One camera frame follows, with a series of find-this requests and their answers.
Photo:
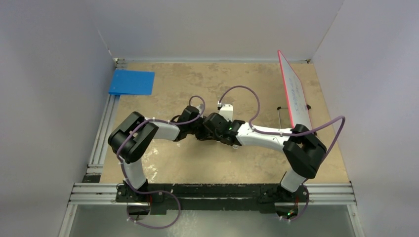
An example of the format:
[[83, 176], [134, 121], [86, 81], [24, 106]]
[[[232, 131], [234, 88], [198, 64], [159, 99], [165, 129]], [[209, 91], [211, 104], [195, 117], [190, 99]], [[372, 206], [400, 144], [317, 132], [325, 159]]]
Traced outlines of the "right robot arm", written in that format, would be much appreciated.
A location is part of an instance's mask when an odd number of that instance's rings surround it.
[[308, 179], [315, 178], [326, 154], [326, 146], [309, 129], [297, 124], [294, 128], [273, 129], [251, 127], [243, 120], [228, 121], [218, 113], [203, 120], [203, 126], [216, 141], [229, 146], [257, 146], [283, 152], [291, 168], [277, 188], [280, 199], [289, 201]]

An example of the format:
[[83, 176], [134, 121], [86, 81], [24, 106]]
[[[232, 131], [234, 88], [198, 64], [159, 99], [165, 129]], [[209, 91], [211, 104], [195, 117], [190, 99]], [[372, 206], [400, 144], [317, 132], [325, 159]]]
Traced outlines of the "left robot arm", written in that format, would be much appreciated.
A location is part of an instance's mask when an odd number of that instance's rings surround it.
[[143, 172], [141, 158], [154, 139], [178, 142], [189, 134], [198, 135], [203, 122], [203, 109], [187, 106], [169, 121], [146, 118], [132, 112], [109, 136], [108, 145], [116, 154], [124, 175], [128, 196], [135, 202], [146, 199], [148, 182]]

